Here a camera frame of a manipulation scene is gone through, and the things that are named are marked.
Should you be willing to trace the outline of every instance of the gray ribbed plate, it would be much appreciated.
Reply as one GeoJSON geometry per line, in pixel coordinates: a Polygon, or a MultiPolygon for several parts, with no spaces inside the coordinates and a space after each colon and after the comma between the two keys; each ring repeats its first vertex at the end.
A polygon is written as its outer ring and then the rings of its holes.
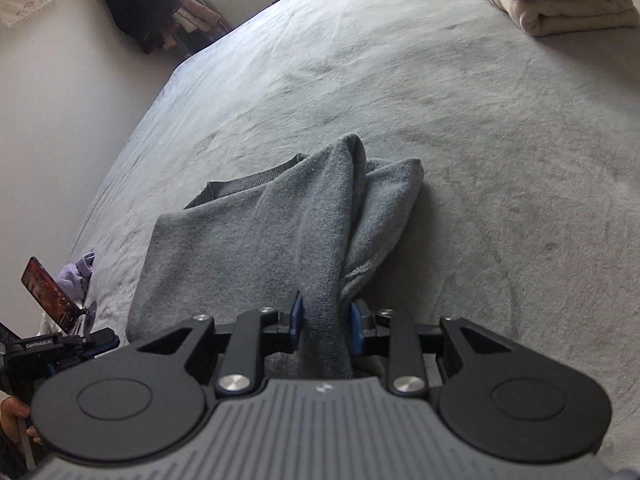
{"type": "Polygon", "coordinates": [[[602,480],[593,456],[515,465],[453,436],[421,400],[392,396],[377,378],[271,380],[258,396],[219,404],[183,448],[135,466],[91,468],[53,458],[38,480],[602,480]]]}

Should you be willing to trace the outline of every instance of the bed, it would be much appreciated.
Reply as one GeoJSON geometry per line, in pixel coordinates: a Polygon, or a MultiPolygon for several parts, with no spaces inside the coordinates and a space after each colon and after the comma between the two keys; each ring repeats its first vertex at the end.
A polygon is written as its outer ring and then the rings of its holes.
{"type": "Polygon", "coordinates": [[[365,297],[465,316],[596,378],[601,456],[640,465],[640,30],[534,40],[484,0],[282,0],[183,63],[105,178],[73,258],[125,337],[158,215],[314,152],[419,156],[410,223],[365,297]]]}

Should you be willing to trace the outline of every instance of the smartphone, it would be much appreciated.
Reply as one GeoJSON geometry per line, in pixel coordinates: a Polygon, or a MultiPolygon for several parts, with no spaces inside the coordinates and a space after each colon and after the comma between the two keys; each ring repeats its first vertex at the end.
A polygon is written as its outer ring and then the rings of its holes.
{"type": "Polygon", "coordinates": [[[37,258],[31,257],[27,268],[22,275],[22,284],[35,298],[42,309],[49,314],[62,331],[71,333],[78,323],[78,318],[84,314],[65,291],[62,290],[56,280],[44,270],[37,258]]]}

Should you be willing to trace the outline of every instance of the beige folded towel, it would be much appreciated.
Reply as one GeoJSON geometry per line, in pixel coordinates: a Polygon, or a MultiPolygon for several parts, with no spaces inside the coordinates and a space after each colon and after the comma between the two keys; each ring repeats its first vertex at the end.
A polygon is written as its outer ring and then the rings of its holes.
{"type": "Polygon", "coordinates": [[[209,7],[197,2],[196,0],[180,0],[182,2],[181,9],[186,10],[193,14],[196,18],[200,18],[209,25],[214,27],[220,23],[222,16],[220,16],[215,10],[209,9],[209,7]]]}
{"type": "Polygon", "coordinates": [[[174,13],[174,20],[182,26],[187,32],[193,32],[194,30],[201,30],[202,32],[210,32],[213,27],[209,23],[196,18],[184,7],[180,7],[177,12],[174,13]]]}
{"type": "Polygon", "coordinates": [[[640,27],[632,0],[487,0],[508,13],[527,34],[640,27]]]}

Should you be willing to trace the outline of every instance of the wrinkled fabric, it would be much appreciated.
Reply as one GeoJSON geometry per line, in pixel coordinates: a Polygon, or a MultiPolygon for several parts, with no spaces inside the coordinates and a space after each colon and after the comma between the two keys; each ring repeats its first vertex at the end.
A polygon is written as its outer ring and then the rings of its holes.
{"type": "Polygon", "coordinates": [[[298,352],[271,360],[277,377],[348,378],[348,306],[404,228],[420,161],[367,160],[345,136],[307,158],[231,182],[210,182],[184,211],[162,215],[133,297],[135,341],[208,314],[234,322],[251,308],[305,305],[298,352]]]}
{"type": "Polygon", "coordinates": [[[74,264],[66,264],[56,276],[56,283],[71,301],[84,302],[94,272],[95,252],[85,254],[74,264]]]}

